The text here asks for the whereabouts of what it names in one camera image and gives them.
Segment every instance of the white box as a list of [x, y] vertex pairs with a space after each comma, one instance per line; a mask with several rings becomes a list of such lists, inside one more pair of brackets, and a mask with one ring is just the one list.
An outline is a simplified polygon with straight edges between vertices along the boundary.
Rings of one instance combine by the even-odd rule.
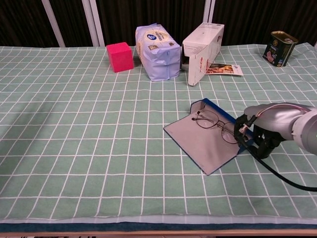
[[202, 23], [183, 40], [182, 69], [188, 70], [189, 85], [194, 86], [202, 79], [218, 55], [223, 31], [223, 24]]

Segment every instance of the bag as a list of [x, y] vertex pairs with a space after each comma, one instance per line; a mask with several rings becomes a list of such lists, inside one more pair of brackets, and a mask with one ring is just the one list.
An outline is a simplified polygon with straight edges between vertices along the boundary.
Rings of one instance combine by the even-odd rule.
[[135, 41], [140, 61], [150, 80], [178, 77], [181, 47], [161, 25], [137, 27]]

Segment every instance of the pink cube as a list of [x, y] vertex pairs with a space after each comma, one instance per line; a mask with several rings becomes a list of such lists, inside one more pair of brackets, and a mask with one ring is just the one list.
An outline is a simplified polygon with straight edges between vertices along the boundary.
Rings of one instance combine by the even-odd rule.
[[133, 69], [132, 50], [126, 42], [107, 45], [106, 48], [115, 73]]

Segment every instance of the dark curtain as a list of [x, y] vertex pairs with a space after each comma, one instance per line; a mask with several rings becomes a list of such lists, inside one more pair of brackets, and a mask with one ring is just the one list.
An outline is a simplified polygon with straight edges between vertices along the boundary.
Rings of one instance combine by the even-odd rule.
[[0, 45], [58, 47], [41, 0], [0, 1]]
[[205, 0], [97, 0], [105, 44], [135, 45], [137, 26], [161, 24], [181, 45], [203, 21]]
[[93, 46], [81, 0], [50, 0], [66, 47]]
[[316, 0], [215, 0], [212, 22], [225, 24], [223, 45], [267, 44], [272, 31], [317, 41]]

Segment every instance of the tin can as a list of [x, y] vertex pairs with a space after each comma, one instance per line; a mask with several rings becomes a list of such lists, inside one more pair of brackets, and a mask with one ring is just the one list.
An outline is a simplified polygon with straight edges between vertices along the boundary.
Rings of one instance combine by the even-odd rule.
[[298, 40], [283, 31], [271, 32], [263, 57], [276, 67], [286, 66]]

